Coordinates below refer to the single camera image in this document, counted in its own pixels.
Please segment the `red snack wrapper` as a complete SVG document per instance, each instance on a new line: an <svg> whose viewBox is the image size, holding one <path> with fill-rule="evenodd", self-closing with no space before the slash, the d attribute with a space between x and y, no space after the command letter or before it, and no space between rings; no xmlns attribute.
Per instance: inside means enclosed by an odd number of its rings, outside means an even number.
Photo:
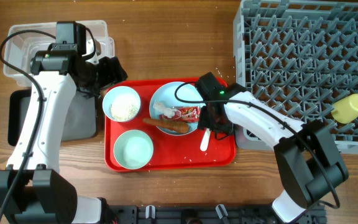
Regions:
<svg viewBox="0 0 358 224"><path fill-rule="evenodd" d="M159 118L169 121L197 123L200 119L200 113L201 108L199 106L179 106L167 108L159 115Z"/></svg>

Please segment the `white plastic spoon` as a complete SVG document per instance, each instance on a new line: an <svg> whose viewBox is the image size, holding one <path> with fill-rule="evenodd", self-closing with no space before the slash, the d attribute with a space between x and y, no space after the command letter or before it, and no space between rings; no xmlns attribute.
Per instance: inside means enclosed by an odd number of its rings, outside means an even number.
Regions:
<svg viewBox="0 0 358 224"><path fill-rule="evenodd" d="M200 150L203 152L205 152L208 149L210 135L211 135L211 130L209 128L206 128L200 144Z"/></svg>

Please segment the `orange carrot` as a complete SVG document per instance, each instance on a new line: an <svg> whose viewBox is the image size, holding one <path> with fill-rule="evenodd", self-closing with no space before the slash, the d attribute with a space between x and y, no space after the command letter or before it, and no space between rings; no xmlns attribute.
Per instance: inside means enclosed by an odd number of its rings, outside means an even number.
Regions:
<svg viewBox="0 0 358 224"><path fill-rule="evenodd" d="M186 134L190 127L187 123L181 121L170 121L164 119L152 119L152 118L144 118L143 122L145 124L157 126L160 128L165 128L171 131L175 131L180 134Z"/></svg>

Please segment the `blue bowl with rice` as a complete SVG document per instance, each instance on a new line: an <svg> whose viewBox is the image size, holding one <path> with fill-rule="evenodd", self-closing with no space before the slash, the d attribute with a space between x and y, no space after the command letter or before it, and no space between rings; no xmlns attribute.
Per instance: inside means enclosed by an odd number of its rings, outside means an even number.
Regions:
<svg viewBox="0 0 358 224"><path fill-rule="evenodd" d="M137 116L140 108L141 98L139 94L128 86L114 87L103 98L103 112L112 121L131 121Z"/></svg>

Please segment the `light blue plate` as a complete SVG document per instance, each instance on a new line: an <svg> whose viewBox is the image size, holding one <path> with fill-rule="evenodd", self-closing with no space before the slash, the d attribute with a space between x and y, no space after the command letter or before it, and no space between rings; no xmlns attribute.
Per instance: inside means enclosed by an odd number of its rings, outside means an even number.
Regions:
<svg viewBox="0 0 358 224"><path fill-rule="evenodd" d="M170 82L163 86L161 86L152 96L150 100L150 106L149 106L149 113L150 117L152 119L160 119L159 115L161 114L157 110L153 108L153 104L155 102L161 102L163 103L167 108L173 108L173 107L179 107L179 106L199 106L200 108L204 106L205 104L198 103L198 104L191 104L191 103L184 103L181 101L178 101L175 98L175 91L176 89L183 84L184 82ZM178 91L177 96L183 100L188 101L201 101L202 97L196 90L196 88L193 85L187 84L183 85ZM197 130L197 123L187 123L190 127L190 130L186 134L190 134ZM159 130L161 130L165 134L169 134L172 136L183 136L186 134L180 134L175 131L171 131L165 128L157 127Z"/></svg>

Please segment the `white tissue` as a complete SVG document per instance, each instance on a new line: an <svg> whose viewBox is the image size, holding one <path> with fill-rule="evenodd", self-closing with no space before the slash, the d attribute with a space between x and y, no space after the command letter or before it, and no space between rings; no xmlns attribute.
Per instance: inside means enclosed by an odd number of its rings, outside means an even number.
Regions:
<svg viewBox="0 0 358 224"><path fill-rule="evenodd" d="M167 108L161 102L155 102L153 108L168 118L172 118L175 115L175 110L173 108Z"/></svg>

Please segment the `light green bowl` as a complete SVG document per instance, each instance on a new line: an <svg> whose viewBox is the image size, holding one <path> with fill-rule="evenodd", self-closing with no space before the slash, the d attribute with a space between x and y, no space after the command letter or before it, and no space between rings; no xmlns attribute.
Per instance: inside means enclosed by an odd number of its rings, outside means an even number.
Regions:
<svg viewBox="0 0 358 224"><path fill-rule="evenodd" d="M114 143L114 158L125 169L136 170L146 166L153 153L154 144L151 138L140 130L126 131Z"/></svg>

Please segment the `yellow plastic cup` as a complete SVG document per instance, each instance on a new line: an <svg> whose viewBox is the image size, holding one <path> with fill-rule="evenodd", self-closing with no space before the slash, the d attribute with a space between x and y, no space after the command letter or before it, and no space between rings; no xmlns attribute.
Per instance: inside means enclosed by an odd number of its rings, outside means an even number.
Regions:
<svg viewBox="0 0 358 224"><path fill-rule="evenodd" d="M358 117L358 94L349 95L333 104L331 112L333 118L341 123L348 124Z"/></svg>

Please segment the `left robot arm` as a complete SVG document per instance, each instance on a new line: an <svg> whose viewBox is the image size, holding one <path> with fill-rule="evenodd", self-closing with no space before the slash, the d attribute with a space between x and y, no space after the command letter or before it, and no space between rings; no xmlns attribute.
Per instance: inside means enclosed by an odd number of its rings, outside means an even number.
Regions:
<svg viewBox="0 0 358 224"><path fill-rule="evenodd" d="M86 51L89 28L58 22L54 43L37 52L26 77L32 84L21 135L0 170L0 220L9 223L117 223L106 199L80 197L59 173L68 109L77 93L88 97L127 79L116 57Z"/></svg>

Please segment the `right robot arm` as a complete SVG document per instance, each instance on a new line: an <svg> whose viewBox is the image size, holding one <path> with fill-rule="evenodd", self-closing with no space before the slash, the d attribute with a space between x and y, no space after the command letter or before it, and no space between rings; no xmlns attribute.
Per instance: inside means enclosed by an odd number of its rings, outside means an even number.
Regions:
<svg viewBox="0 0 358 224"><path fill-rule="evenodd" d="M294 222L331 193L334 208L340 203L335 188L349 177L347 167L323 122L289 118L263 104L239 84L225 87L207 73L195 82L201 95L200 129L225 136L241 126L275 153L284 191L273 201L276 216Z"/></svg>

